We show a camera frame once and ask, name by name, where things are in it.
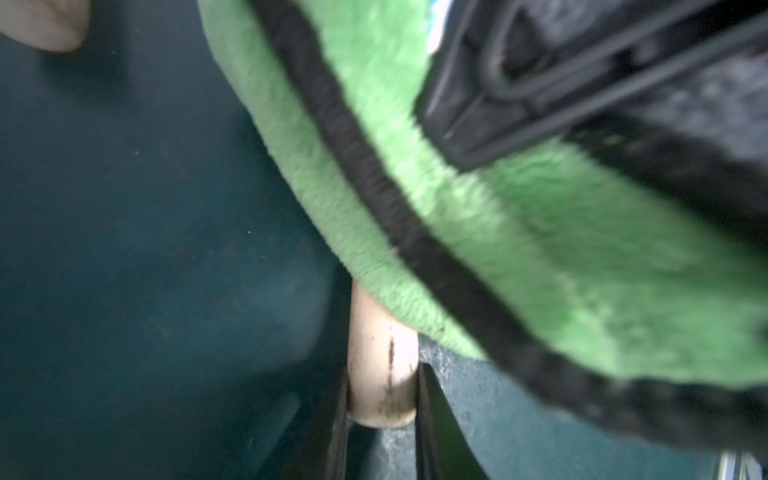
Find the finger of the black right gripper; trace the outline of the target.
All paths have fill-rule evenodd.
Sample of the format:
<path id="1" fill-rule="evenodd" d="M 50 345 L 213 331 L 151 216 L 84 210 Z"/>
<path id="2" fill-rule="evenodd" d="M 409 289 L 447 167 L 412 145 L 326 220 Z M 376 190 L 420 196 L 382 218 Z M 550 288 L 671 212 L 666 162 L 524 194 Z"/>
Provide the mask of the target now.
<path id="1" fill-rule="evenodd" d="M 766 40 L 763 1 L 632 1 L 561 46 L 520 1 L 458 1 L 415 112 L 474 170 Z"/>

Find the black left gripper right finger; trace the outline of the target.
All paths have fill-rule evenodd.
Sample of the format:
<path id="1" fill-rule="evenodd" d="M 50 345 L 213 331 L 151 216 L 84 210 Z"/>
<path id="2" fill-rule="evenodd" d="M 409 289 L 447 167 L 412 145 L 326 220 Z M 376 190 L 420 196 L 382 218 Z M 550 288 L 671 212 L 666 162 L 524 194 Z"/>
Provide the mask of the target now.
<path id="1" fill-rule="evenodd" d="M 418 480 L 488 480 L 471 451 L 431 365 L 418 366 Z"/>

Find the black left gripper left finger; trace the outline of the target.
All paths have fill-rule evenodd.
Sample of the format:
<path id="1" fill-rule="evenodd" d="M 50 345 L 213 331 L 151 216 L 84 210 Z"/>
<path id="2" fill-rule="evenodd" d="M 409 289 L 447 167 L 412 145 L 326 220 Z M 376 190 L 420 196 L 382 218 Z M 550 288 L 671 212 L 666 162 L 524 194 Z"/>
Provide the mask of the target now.
<path id="1" fill-rule="evenodd" d="M 304 439 L 294 449 L 284 480 L 344 480 L 348 446 L 348 375 L 342 368 L 323 396 Z"/>

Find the small sickle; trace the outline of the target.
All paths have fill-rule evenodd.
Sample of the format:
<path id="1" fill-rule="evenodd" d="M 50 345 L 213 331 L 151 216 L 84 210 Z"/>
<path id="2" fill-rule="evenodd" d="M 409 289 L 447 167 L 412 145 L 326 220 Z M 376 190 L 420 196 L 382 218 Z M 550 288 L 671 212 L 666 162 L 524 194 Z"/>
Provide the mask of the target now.
<path id="1" fill-rule="evenodd" d="M 347 355 L 348 413 L 374 429 L 416 417 L 419 338 L 359 282 L 352 285 Z"/>
<path id="2" fill-rule="evenodd" d="M 1 0 L 1 33 L 29 47 L 67 53 L 86 39 L 91 0 Z"/>

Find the green and black rag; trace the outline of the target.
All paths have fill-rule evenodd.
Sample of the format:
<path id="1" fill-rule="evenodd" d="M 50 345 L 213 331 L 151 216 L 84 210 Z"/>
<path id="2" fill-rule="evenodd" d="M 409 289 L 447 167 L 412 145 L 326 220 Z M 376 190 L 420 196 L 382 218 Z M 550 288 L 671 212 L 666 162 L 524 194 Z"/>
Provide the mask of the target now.
<path id="1" fill-rule="evenodd" d="M 767 449 L 767 40 L 474 170 L 416 106 L 458 1 L 203 1 L 299 203 L 401 322 L 543 403 Z M 561 46 L 632 1 L 520 1 Z"/>

